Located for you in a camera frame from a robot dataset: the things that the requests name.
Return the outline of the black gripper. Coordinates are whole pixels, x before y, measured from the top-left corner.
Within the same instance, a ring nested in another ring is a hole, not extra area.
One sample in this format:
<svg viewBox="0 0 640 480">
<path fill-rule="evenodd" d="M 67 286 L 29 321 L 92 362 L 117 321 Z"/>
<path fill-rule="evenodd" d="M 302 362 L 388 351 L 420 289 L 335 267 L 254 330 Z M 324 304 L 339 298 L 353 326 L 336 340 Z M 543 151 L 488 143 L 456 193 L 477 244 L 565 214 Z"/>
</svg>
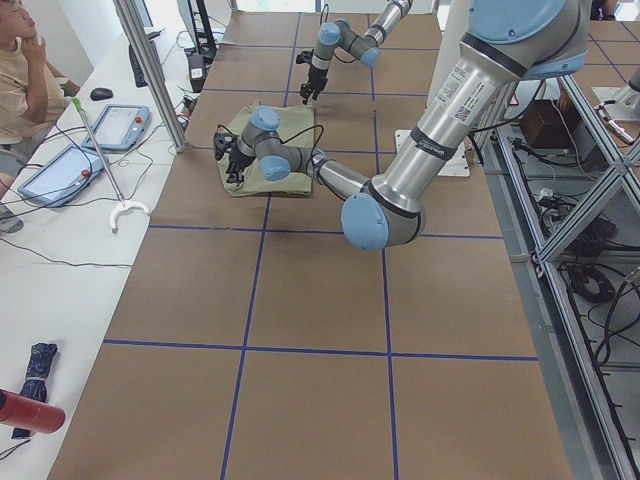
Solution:
<svg viewBox="0 0 640 480">
<path fill-rule="evenodd" d="M 326 69 L 319 69 L 313 65 L 309 67 L 307 82 L 300 87 L 300 96 L 303 104 L 308 103 L 310 93 L 313 93 L 312 99 L 314 101 L 318 99 L 326 87 L 328 81 L 327 73 Z"/>
<path fill-rule="evenodd" d="M 238 145 L 234 145 L 229 151 L 228 155 L 228 167 L 226 170 L 227 184 L 235 183 L 235 175 L 236 182 L 238 184 L 245 182 L 245 172 L 244 170 L 253 163 L 253 157 L 250 155 L 246 155 L 243 153 Z"/>
</svg>

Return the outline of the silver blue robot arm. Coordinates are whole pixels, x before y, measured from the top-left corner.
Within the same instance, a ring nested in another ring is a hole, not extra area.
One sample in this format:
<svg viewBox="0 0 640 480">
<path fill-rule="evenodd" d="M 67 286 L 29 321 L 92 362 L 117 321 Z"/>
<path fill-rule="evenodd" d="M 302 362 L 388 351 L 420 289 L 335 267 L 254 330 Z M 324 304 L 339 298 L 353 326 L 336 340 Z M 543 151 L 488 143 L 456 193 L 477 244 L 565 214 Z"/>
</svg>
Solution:
<svg viewBox="0 0 640 480">
<path fill-rule="evenodd" d="M 394 27 L 409 14 L 412 6 L 412 0 L 388 1 L 383 12 L 363 35 L 358 35 L 344 19 L 322 22 L 315 47 L 296 56 L 297 64 L 308 65 L 308 79 L 299 92 L 302 103 L 307 104 L 309 99 L 316 100 L 324 91 L 337 49 L 344 50 L 354 61 L 372 68 L 379 58 L 380 46 Z"/>
<path fill-rule="evenodd" d="M 343 199 L 348 241 L 376 251 L 406 244 L 424 229 L 421 197 L 451 160 L 497 93 L 521 80 L 572 74 L 584 65 L 588 1 L 473 1 L 459 58 L 389 168 L 367 178 L 317 147 L 290 146 L 277 132 L 279 114 L 262 105 L 238 134 L 214 135 L 216 159 L 238 183 L 257 165 L 269 181 L 308 175 Z"/>
</svg>

